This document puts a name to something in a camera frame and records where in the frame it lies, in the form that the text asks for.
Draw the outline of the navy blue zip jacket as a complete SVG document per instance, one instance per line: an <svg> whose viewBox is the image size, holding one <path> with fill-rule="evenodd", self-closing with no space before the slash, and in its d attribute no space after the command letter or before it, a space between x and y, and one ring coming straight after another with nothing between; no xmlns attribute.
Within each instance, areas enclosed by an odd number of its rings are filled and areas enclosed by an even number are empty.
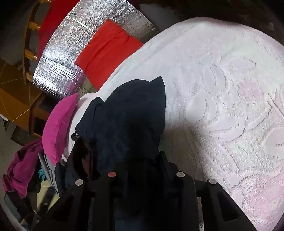
<svg viewBox="0 0 284 231"><path fill-rule="evenodd" d="M92 100L76 126L75 143L95 139L98 172L114 178L115 230L174 230L158 154L165 114L163 79L132 80ZM71 154L61 174L67 190L81 178Z"/></svg>

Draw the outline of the cream leather sofa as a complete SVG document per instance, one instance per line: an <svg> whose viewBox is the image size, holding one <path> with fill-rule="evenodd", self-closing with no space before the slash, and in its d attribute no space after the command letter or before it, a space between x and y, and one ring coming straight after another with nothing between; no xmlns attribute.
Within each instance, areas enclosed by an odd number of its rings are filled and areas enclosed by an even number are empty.
<svg viewBox="0 0 284 231"><path fill-rule="evenodd" d="M40 204L43 202L44 196L50 187L51 187L51 184L47 180L41 182L40 192L36 193L35 205L33 206L33 210L35 213L39 211ZM55 192L49 204L48 210L51 209L51 207L57 202L58 199L59 199L59 196Z"/></svg>

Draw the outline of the grey garment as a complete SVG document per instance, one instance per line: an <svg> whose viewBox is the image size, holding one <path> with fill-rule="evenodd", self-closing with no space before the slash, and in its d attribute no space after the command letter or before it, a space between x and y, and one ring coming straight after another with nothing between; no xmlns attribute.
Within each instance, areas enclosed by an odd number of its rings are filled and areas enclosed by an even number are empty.
<svg viewBox="0 0 284 231"><path fill-rule="evenodd" d="M57 195L59 195L57 184L56 184L56 179L55 179L55 166L46 156L45 152L38 154L38 156L39 156L39 160L43 168L43 171L45 173L45 176L47 178L47 181L55 189L55 192L57 193Z"/></svg>

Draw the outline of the teal garment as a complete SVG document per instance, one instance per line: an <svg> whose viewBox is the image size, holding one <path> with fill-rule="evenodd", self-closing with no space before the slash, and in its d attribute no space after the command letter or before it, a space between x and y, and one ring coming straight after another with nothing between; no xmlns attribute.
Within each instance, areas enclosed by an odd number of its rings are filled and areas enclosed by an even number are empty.
<svg viewBox="0 0 284 231"><path fill-rule="evenodd" d="M38 173L39 173L39 179L40 179L41 182L47 180L45 171L44 171L44 169L43 169L42 167L40 168L40 170L38 171Z"/></svg>

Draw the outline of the purple fleece garment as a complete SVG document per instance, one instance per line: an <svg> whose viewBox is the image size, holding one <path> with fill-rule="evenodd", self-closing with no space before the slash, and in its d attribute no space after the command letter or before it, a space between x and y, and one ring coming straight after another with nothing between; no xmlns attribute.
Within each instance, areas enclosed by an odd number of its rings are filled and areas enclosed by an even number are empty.
<svg viewBox="0 0 284 231"><path fill-rule="evenodd" d="M42 138L29 142L15 153L7 173L2 177L5 192L17 192L21 199L27 196L29 182L42 153Z"/></svg>

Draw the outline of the magenta pillow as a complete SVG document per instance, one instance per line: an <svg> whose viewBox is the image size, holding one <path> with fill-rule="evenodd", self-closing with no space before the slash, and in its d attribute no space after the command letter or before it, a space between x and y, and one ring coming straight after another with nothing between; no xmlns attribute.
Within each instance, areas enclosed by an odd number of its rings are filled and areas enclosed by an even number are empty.
<svg viewBox="0 0 284 231"><path fill-rule="evenodd" d="M61 161L69 124L77 102L77 93L61 99L47 119L42 135L42 145L46 156L53 165Z"/></svg>

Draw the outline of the white embossed bed cover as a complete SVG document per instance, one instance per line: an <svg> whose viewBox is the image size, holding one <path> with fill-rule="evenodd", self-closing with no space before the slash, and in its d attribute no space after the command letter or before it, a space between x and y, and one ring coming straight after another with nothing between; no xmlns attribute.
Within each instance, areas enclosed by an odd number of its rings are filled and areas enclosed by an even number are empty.
<svg viewBox="0 0 284 231"><path fill-rule="evenodd" d="M160 149L193 178L216 179L257 230L273 230L283 215L283 45L211 18L174 24L79 100L69 132L94 98L156 77L166 88Z"/></svg>

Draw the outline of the brown wooden pillar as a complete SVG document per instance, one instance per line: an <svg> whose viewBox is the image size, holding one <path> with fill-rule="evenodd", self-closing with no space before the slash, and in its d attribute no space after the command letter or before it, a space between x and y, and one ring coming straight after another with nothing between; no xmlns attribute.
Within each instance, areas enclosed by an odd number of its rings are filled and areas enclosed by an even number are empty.
<svg viewBox="0 0 284 231"><path fill-rule="evenodd" d="M32 83L24 83L15 66L1 59L1 115L29 135L41 137L50 115L39 106L47 95Z"/></svg>

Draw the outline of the red pillow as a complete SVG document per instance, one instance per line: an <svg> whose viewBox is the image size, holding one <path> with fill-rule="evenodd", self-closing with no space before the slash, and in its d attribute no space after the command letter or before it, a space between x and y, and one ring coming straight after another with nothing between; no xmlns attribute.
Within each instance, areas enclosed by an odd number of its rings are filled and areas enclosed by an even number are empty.
<svg viewBox="0 0 284 231"><path fill-rule="evenodd" d="M90 83L99 90L114 70L143 43L107 19L75 61Z"/></svg>

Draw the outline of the silver foil insulation panel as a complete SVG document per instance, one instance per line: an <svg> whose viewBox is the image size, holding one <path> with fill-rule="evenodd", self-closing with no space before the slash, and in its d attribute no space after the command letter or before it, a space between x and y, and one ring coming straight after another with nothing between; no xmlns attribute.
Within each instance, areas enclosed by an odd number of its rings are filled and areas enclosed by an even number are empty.
<svg viewBox="0 0 284 231"><path fill-rule="evenodd" d="M75 60L106 19L121 26L142 43L158 34L155 26L128 1L80 1L49 39L32 83L57 98L95 92Z"/></svg>

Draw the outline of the red blanket on railing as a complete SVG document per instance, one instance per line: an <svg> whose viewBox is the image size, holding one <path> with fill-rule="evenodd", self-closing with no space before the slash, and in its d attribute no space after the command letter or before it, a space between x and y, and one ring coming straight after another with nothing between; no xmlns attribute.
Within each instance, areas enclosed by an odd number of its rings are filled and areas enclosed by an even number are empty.
<svg viewBox="0 0 284 231"><path fill-rule="evenodd" d="M40 58L48 41L63 19L78 4L79 0L55 0L51 1L50 8L44 18L38 32L39 46L38 57Z"/></svg>

